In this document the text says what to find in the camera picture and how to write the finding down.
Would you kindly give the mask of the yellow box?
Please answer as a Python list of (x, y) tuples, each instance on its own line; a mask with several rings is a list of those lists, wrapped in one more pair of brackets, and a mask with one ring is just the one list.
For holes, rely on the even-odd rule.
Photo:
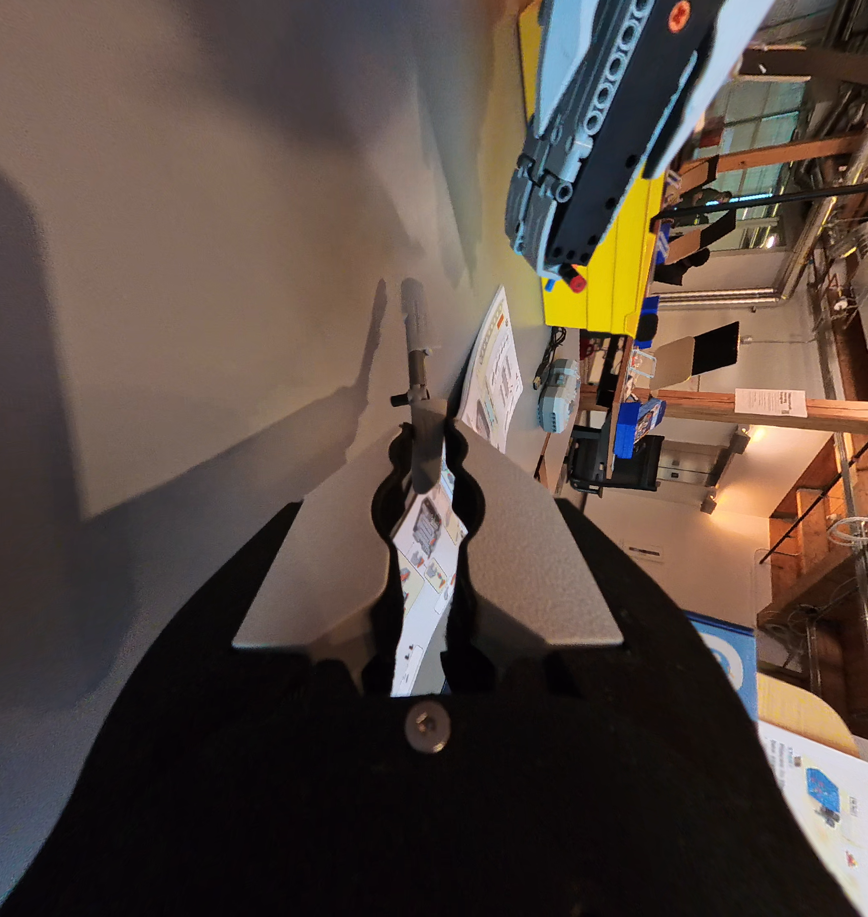
[[(540, 45), (537, 14), (531, 16), (530, 32), (521, 36), (522, 62), (535, 66), (527, 124), (536, 96)], [(644, 170), (640, 172), (589, 263), (574, 267), (573, 285), (542, 280), (536, 275), (543, 289), (547, 325), (634, 336), (655, 245), (650, 227), (659, 209), (663, 185), (662, 178), (647, 180)]]

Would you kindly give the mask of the black beige chair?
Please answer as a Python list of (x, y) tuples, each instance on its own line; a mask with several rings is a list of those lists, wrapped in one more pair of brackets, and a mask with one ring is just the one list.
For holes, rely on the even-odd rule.
[(649, 388), (652, 391), (674, 388), (694, 376), (735, 365), (739, 347), (738, 321), (657, 347), (652, 350), (656, 370)]

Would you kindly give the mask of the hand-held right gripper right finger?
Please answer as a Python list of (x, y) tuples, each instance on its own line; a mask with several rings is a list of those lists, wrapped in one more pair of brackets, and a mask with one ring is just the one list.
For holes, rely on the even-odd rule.
[(623, 635), (559, 504), (461, 421), (445, 427), (467, 534), (446, 632), (449, 684), (496, 684), (521, 659), (620, 648)]

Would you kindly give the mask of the white paper label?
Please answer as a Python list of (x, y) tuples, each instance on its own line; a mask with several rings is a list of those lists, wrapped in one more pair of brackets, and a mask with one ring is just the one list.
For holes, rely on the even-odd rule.
[(805, 419), (808, 417), (806, 392), (738, 388), (735, 391), (735, 413), (743, 416)]

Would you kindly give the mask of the black crate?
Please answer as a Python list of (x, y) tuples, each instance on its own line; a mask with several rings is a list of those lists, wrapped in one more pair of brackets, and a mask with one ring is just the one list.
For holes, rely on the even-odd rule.
[(568, 449), (567, 482), (574, 490), (601, 496), (604, 490), (656, 492), (665, 438), (647, 435), (638, 440), (631, 458), (615, 458), (608, 469), (607, 431), (575, 426)]

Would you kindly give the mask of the grey building block rod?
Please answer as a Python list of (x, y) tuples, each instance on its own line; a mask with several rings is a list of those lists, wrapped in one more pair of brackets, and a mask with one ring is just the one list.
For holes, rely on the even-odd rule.
[(405, 325), (408, 390), (390, 398), (392, 407), (408, 406), (413, 429), (412, 487), (419, 495), (439, 484), (448, 414), (448, 404), (430, 396), (427, 359), (435, 348), (428, 323), (424, 286), (414, 278), (401, 284), (402, 315)]

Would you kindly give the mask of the blue robot toy box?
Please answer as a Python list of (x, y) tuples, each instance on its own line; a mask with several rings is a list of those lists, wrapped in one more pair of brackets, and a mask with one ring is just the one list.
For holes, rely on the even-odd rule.
[(724, 670), (749, 718), (759, 720), (758, 652), (753, 628), (686, 612), (703, 643)]

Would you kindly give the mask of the white printed instruction sheet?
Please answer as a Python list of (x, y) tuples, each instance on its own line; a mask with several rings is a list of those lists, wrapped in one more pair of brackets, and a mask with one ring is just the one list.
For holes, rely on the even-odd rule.
[(868, 762), (763, 721), (758, 731), (797, 824), (851, 903), (868, 916)]

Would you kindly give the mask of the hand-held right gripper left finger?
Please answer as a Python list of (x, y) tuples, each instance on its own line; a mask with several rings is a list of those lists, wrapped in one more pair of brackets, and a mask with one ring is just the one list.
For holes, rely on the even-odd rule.
[(405, 593), (392, 533), (413, 444), (395, 427), (290, 506), (234, 649), (340, 660), (364, 690), (393, 688)]

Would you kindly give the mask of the wooden beam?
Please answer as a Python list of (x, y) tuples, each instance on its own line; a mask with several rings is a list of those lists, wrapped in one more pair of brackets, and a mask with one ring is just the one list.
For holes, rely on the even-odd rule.
[(868, 402), (864, 401), (807, 398), (808, 417), (798, 419), (738, 415), (735, 413), (735, 393), (660, 389), (652, 394), (667, 402), (667, 418), (868, 436)]

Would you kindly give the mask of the grey building block hub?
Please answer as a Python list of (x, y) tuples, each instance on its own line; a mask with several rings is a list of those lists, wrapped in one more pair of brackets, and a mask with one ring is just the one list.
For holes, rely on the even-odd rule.
[(579, 362), (559, 358), (552, 361), (539, 388), (536, 418), (548, 434), (561, 434), (579, 408)]

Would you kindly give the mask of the black grey building block assembly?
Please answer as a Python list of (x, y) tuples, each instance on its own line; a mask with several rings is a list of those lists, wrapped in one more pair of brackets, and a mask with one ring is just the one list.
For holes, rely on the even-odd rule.
[(574, 267), (589, 263), (724, 3), (638, 2), (634, 63), (599, 132), (563, 129), (533, 137), (528, 121), (504, 226), (513, 251), (542, 280), (573, 285)]

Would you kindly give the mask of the open instruction booklet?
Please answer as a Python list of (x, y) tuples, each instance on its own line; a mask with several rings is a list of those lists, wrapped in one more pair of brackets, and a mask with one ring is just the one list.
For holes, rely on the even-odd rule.
[[(500, 287), (475, 339), (462, 384), (459, 419), (504, 453), (522, 392), (509, 305)], [(428, 648), (450, 611), (460, 548), (468, 533), (456, 511), (454, 491), (445, 435), (439, 484), (424, 495), (408, 484), (405, 511), (392, 532), (404, 601), (391, 688), (394, 697), (415, 693)]]

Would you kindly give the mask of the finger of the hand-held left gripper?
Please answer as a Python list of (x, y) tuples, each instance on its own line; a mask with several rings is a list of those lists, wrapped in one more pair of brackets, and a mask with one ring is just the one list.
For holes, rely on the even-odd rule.
[(721, 87), (732, 79), (744, 50), (773, 4), (726, 1), (720, 7), (711, 34), (680, 77), (678, 91), (657, 127), (645, 160), (645, 179), (656, 179), (669, 167)]
[(543, 2), (533, 137), (599, 132), (639, 43), (638, 1)]

